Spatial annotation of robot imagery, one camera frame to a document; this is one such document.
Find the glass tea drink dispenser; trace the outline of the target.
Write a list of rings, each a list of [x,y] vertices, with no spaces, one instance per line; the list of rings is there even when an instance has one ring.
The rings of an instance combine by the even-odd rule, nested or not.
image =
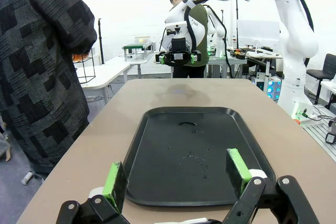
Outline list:
[[[85,61],[89,57],[89,53],[86,54],[73,54],[72,61],[74,63]]]

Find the black high-back chair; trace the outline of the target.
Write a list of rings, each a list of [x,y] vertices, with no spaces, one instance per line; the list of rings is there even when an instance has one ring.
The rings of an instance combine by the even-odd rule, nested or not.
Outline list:
[[[326,54],[322,70],[309,69],[307,70],[307,74],[319,81],[316,97],[314,100],[314,105],[317,105],[321,92],[321,82],[324,79],[332,80],[336,75],[336,55]]]

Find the small black device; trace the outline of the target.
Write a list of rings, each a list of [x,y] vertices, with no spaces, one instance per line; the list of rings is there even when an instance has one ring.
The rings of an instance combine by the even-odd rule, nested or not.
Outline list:
[[[328,132],[325,141],[328,144],[336,144],[336,119],[330,120],[328,123]]]

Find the person in patchwork jacket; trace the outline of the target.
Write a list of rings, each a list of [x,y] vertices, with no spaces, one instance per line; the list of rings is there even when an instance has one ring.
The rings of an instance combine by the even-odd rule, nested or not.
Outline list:
[[[32,170],[49,174],[88,126],[67,48],[67,0],[0,0],[0,116]]]

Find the white side table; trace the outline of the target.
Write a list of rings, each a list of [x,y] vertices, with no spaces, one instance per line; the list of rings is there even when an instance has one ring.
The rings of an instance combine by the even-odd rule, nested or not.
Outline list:
[[[94,66],[96,77],[88,83],[80,84],[86,97],[103,97],[105,104],[109,102],[109,85],[120,75],[127,82],[130,65],[126,62]]]

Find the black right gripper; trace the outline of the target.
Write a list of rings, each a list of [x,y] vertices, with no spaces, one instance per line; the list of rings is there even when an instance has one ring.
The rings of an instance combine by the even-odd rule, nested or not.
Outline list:
[[[186,38],[173,38],[168,52],[159,52],[155,54],[155,63],[168,65],[171,67],[182,66],[190,62],[192,65],[198,64],[202,60],[202,54],[199,50],[193,50],[186,43]]]

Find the man in green vest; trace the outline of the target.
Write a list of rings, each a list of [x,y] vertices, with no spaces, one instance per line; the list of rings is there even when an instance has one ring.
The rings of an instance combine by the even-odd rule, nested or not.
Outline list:
[[[209,61],[209,56],[207,53],[207,11],[202,4],[198,4],[190,10],[189,16],[205,27],[205,36],[196,48],[201,53],[201,61],[197,61],[194,64],[187,63],[183,66],[174,67],[173,78],[204,78],[204,71]]]

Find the black plastic tray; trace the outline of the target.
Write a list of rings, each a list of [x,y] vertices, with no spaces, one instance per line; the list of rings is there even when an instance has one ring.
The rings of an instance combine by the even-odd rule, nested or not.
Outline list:
[[[227,149],[250,169],[275,173],[241,115],[223,107],[160,107],[144,113],[123,166],[126,197],[142,206],[224,206],[237,197]]]

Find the black tripod pole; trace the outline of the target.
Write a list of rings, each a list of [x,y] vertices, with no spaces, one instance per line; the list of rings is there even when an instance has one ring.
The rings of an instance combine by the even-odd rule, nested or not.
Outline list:
[[[102,35],[101,35],[101,18],[98,18],[98,35],[99,35],[99,46],[100,46],[100,59],[101,64],[104,64],[104,56],[103,56],[103,46],[102,46]]]

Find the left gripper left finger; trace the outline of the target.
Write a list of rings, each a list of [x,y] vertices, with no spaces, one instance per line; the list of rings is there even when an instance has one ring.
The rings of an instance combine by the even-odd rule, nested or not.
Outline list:
[[[82,204],[74,200],[65,201],[56,224],[129,224],[122,215],[127,185],[122,163],[113,163],[102,192]]]

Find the white object on floor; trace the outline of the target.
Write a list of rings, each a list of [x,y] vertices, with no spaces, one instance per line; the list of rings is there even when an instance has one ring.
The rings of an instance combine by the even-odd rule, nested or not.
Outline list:
[[[31,180],[31,178],[33,177],[33,172],[32,171],[29,171],[21,180],[21,184],[26,186],[29,181]]]

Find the aluminium workbench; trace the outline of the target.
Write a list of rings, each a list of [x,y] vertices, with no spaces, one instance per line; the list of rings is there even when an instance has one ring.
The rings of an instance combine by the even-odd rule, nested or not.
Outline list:
[[[204,71],[205,78],[229,78],[232,74],[233,78],[242,78],[243,76],[248,76],[249,71],[246,73],[244,68],[249,61],[256,63],[257,65],[263,65],[266,70],[270,69],[270,61],[276,59],[282,59],[281,54],[270,52],[267,50],[260,50],[257,55],[253,55],[252,51],[247,51],[239,54],[240,57],[245,57],[244,59],[238,59],[232,56],[230,52],[227,52],[227,58],[215,57],[215,55],[210,55],[209,62]]]

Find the person's right forearm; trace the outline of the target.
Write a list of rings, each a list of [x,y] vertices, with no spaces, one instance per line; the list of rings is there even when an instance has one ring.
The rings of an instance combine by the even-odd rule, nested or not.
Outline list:
[[[67,0],[66,46],[72,54],[86,54],[97,40],[95,17],[83,0]]]

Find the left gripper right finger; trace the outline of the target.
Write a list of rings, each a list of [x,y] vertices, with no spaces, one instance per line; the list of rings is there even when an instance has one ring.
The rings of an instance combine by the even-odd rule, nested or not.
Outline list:
[[[298,181],[290,175],[273,181],[252,176],[238,149],[226,154],[226,173],[238,200],[223,224],[251,224],[259,209],[268,209],[278,224],[319,224]]]

